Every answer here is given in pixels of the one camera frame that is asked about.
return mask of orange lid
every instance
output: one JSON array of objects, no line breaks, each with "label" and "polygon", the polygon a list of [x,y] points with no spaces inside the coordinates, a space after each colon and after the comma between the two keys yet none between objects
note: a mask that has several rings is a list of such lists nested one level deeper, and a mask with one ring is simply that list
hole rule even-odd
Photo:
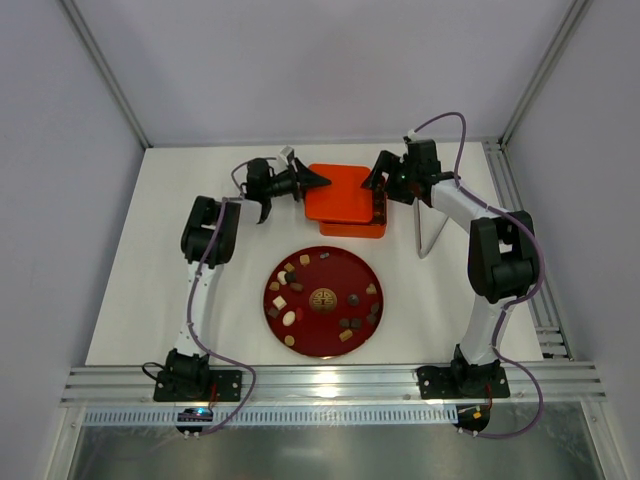
[{"label": "orange lid", "polygon": [[331,185],[309,190],[304,212],[309,220],[330,223],[369,223],[373,219],[373,192],[361,188],[368,167],[314,163],[309,168],[331,180]]}]

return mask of gray floor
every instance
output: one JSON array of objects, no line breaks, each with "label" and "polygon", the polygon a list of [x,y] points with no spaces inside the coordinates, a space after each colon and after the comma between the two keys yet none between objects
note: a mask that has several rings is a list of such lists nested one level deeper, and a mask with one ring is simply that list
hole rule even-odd
[{"label": "gray floor", "polygon": [[[487,431],[527,423],[535,405],[496,405]],[[244,428],[169,441],[174,429],[86,428],[72,479],[603,479],[579,404],[547,405],[541,423],[512,440],[458,435],[449,425]]]}]

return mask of white oval candy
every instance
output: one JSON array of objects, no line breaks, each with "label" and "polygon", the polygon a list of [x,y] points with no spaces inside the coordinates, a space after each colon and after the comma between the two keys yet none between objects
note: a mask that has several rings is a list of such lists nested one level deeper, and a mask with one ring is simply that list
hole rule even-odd
[{"label": "white oval candy", "polygon": [[295,312],[287,312],[284,314],[284,317],[282,317],[282,323],[284,324],[285,327],[290,326],[295,321],[296,321]]}]

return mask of white table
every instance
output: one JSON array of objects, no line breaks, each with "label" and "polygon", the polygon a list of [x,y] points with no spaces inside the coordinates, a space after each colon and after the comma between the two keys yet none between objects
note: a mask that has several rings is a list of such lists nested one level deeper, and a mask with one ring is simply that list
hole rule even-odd
[{"label": "white table", "polygon": [[[87,357],[87,365],[164,363],[184,322],[186,261],[180,236],[197,195],[220,199],[237,194],[229,178],[240,162],[274,156],[281,146],[158,148],[147,150]],[[402,144],[298,145],[297,156],[314,162],[373,166],[381,149],[398,154]],[[440,143],[443,169],[452,169],[457,144]],[[468,144],[461,175],[490,203],[498,204],[482,145]],[[468,236],[454,222],[445,226],[429,256],[415,251],[412,208],[390,202],[387,233],[379,240],[323,237],[291,196],[273,201],[269,220],[253,225],[257,204],[243,206],[234,256],[221,277],[203,340],[218,353],[254,365],[310,364],[271,333],[262,311],[267,277],[288,254],[313,245],[334,245],[363,258],[384,292],[378,330],[362,347],[330,363],[440,363],[451,359],[467,327],[474,294],[466,264]],[[423,210],[428,237],[430,216]],[[402,276],[403,282],[393,279]],[[541,360],[527,306],[515,309],[502,352],[516,360]]]}]

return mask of white wall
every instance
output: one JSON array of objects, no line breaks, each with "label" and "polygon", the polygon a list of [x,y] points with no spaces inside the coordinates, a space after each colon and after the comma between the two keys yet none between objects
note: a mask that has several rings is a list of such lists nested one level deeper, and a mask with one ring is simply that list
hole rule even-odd
[{"label": "white wall", "polygon": [[84,361],[142,150],[54,1],[0,4],[0,465],[29,479]]},{"label": "white wall", "polygon": [[640,453],[640,2],[594,2],[510,145],[576,354]]},{"label": "white wall", "polygon": [[[570,0],[78,0],[152,144],[498,136]],[[438,138],[457,138],[451,120]]]}]

